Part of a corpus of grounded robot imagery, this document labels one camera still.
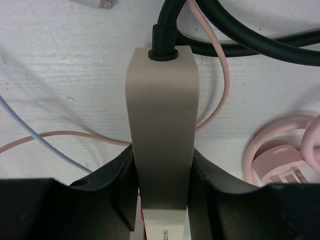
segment cable strain relief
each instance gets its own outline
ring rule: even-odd
[[[174,60],[178,57],[175,49],[177,27],[160,28],[154,25],[152,28],[152,49],[148,52],[150,59],[159,62]]]

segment light blue cable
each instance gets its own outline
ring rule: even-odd
[[[50,143],[48,143],[46,140],[44,140],[38,133],[36,133],[31,127],[29,127],[16,113],[13,111],[13,109],[8,105],[8,103],[2,98],[0,95],[0,105],[3,107],[3,109],[24,129],[26,130],[35,140],[37,140],[39,143],[41,143],[43,146],[45,146],[48,150],[50,150],[52,153],[57,155],[59,158],[67,162],[68,164],[71,164],[78,169],[81,169],[85,171],[86,173],[92,173],[91,170],[86,168],[85,166],[81,165],[80,163],[72,160],[71,158],[64,155],[62,152],[58,151],[56,148],[54,148]]]

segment black cable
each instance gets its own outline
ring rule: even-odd
[[[244,47],[281,61],[320,66],[320,52],[297,48],[262,36],[230,15],[218,0],[196,0],[204,15],[221,32]]]
[[[313,44],[320,43],[320,30],[313,30],[310,32],[282,36],[274,39],[277,42],[287,44],[293,47],[304,47]],[[190,46],[194,54],[217,57],[216,50],[210,42],[198,41],[183,35],[179,30],[176,34],[175,44],[177,46]],[[227,58],[232,57],[246,57],[258,55],[259,53],[254,52],[237,43],[224,43],[221,44],[224,54]]]
[[[158,22],[152,29],[152,49],[148,56],[155,61],[170,61],[178,57],[175,49],[177,18],[186,0],[165,0]]]

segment white table surface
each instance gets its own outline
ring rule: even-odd
[[[116,0],[106,10],[67,0],[1,0],[0,94],[39,133],[93,131],[130,141],[126,69],[135,48],[151,45],[152,25],[162,3]],[[223,0],[222,4],[266,36],[315,29],[320,23],[318,0]],[[190,36],[206,39],[186,8],[178,26]],[[228,40],[220,32],[217,35]],[[308,49],[320,50],[320,45]],[[194,57],[201,79],[199,119],[203,119],[220,100],[223,76],[218,59]],[[195,146],[209,160],[242,178],[243,152],[258,128],[296,111],[320,113],[320,68],[261,55],[229,58],[228,63],[229,99],[218,117],[197,133]],[[2,109],[0,131],[1,146],[27,136]],[[93,171],[124,149],[72,136],[47,140]],[[83,176],[35,141],[0,156],[0,178],[54,177],[70,184]]]

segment beige end of device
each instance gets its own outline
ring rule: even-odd
[[[125,99],[148,240],[182,240],[199,104],[199,72],[189,46],[154,61],[136,48]]]

